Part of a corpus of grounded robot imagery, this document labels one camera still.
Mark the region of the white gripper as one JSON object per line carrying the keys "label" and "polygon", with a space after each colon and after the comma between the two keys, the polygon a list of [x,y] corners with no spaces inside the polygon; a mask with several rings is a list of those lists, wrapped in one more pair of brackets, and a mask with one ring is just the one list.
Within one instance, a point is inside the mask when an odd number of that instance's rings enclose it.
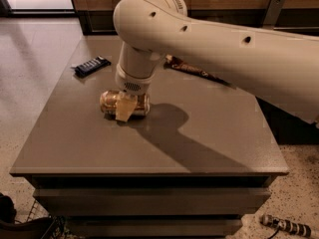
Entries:
{"label": "white gripper", "polygon": [[148,91],[152,79],[153,76],[145,79],[130,76],[120,65],[117,65],[115,81],[120,92],[116,101],[116,120],[123,122],[129,120],[138,104],[137,96]]}

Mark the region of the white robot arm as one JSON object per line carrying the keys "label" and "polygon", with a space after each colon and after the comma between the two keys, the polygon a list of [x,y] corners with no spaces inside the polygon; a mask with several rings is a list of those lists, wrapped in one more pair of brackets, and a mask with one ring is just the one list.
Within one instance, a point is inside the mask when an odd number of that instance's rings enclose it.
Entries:
{"label": "white robot arm", "polygon": [[308,123],[319,120],[316,37],[195,20],[183,0],[121,0],[113,21],[124,92],[144,94],[157,63],[172,55]]}

